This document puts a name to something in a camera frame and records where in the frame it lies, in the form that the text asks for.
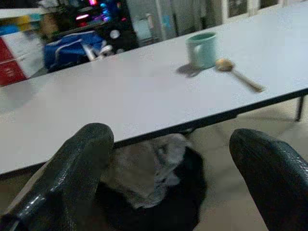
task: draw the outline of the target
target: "light green mug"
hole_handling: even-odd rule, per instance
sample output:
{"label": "light green mug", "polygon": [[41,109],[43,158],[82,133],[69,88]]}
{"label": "light green mug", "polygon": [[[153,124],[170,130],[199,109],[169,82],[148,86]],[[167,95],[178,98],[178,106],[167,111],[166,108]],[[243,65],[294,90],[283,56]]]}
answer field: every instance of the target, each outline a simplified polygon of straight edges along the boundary
{"label": "light green mug", "polygon": [[186,40],[189,61],[196,68],[207,69],[215,66],[216,34],[198,34]]}

